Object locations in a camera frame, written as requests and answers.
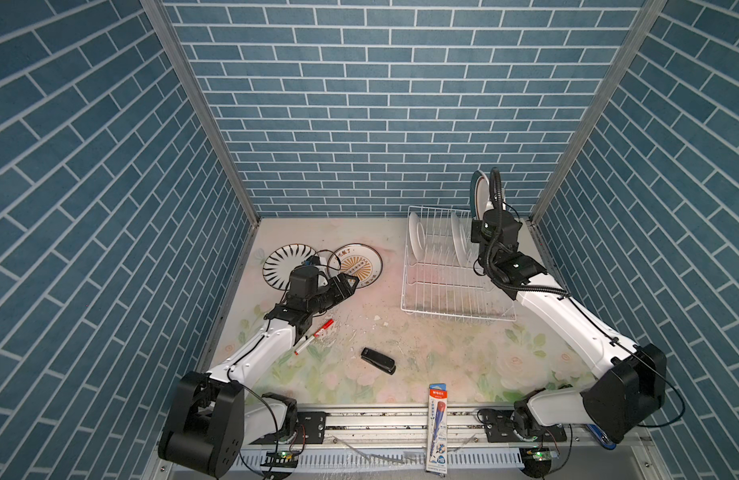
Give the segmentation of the blue striped white plate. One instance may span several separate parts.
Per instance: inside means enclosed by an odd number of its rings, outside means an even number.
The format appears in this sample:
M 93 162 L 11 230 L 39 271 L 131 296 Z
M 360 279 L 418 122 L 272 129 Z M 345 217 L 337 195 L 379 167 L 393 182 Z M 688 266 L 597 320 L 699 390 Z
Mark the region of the blue striped white plate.
M 262 264 L 262 277 L 275 290 L 283 291 L 289 282 L 290 272 L 301 266 L 315 254 L 311 246 L 293 243 L 274 250 Z

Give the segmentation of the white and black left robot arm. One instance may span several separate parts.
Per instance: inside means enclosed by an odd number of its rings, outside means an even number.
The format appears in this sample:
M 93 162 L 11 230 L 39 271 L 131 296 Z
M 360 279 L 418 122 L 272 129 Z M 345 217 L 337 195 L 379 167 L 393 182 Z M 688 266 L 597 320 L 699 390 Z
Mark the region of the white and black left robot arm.
M 317 266 L 295 267 L 281 300 L 247 344 L 207 372 L 191 371 L 179 380 L 159 438 L 159 458 L 219 479 L 244 446 L 289 440 L 298 427 L 296 401 L 260 395 L 253 385 L 299 344 L 315 316 L 351 298 L 358 284 L 347 273 L 329 277 Z

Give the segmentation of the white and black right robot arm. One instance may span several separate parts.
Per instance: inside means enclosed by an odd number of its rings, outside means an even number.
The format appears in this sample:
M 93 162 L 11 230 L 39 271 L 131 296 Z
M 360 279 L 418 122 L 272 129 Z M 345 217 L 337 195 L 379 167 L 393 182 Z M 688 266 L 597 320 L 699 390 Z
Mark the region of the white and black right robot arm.
M 515 431 L 531 438 L 557 424 L 593 425 L 617 444 L 665 404 L 667 358 L 657 346 L 637 345 L 579 305 L 537 260 L 519 251 L 519 230 L 519 222 L 501 209 L 473 219 L 477 263 L 495 287 L 551 326 L 595 380 L 579 388 L 535 390 L 515 402 Z

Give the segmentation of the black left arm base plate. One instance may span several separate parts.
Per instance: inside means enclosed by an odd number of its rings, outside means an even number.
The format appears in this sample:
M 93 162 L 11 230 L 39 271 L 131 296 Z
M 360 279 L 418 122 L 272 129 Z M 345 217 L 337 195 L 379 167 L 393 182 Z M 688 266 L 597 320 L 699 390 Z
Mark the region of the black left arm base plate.
M 325 411 L 305 411 L 286 414 L 277 432 L 252 436 L 244 434 L 244 444 L 273 445 L 275 442 L 323 444 L 327 414 Z

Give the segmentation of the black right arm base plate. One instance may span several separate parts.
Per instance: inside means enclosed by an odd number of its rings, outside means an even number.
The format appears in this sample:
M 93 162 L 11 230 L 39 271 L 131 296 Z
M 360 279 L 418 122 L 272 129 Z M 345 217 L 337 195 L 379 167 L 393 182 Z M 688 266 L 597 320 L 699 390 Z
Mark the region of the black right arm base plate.
M 513 410 L 481 408 L 475 418 L 483 426 L 489 443 L 567 441 L 567 428 L 562 425 L 539 426 L 522 420 Z

